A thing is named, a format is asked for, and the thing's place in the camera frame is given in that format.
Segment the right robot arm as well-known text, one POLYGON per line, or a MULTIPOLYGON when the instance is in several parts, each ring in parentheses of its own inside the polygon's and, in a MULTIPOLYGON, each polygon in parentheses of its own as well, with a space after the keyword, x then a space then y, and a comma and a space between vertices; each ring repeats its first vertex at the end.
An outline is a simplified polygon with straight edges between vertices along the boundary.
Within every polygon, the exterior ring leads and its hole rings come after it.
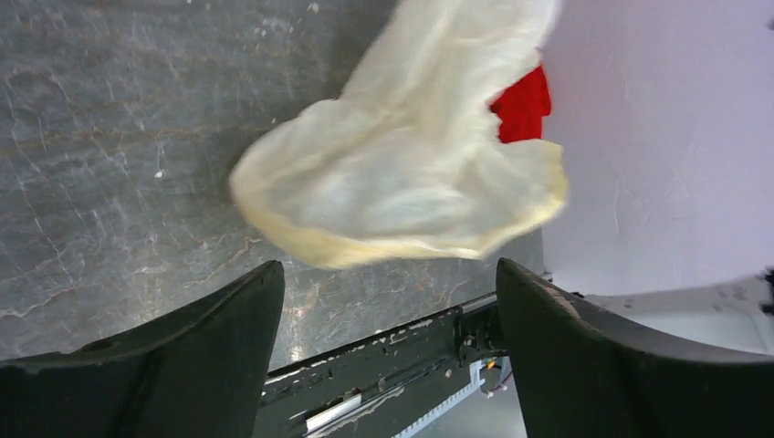
POLYGON ((773 353, 773 285, 765 274, 725 283, 625 296, 587 294, 591 303, 680 338, 773 353))

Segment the cream translucent plastic trash bag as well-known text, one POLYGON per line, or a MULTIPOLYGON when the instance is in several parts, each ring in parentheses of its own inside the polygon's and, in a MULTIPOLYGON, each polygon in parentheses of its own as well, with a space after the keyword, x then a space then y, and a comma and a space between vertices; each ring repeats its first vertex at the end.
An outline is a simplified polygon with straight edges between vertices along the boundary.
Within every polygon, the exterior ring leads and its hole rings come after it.
POLYGON ((335 99, 254 142, 235 204, 297 260, 482 259, 564 207, 562 149, 504 144, 490 103, 540 61, 558 1, 401 1, 335 99))

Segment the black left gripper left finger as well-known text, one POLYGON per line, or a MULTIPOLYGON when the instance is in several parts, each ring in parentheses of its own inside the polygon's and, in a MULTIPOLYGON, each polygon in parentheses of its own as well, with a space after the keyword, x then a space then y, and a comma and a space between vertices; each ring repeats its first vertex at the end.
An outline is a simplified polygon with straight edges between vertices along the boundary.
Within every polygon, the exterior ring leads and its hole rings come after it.
POLYGON ((269 261, 70 352, 1 364, 4 437, 249 437, 285 296, 269 261))

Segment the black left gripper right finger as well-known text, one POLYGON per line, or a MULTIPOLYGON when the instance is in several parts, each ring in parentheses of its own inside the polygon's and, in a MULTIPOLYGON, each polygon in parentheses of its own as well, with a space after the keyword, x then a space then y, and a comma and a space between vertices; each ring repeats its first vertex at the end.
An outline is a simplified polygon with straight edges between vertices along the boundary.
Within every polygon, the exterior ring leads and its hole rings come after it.
POLYGON ((773 359, 682 339, 497 264, 530 437, 770 437, 773 359))

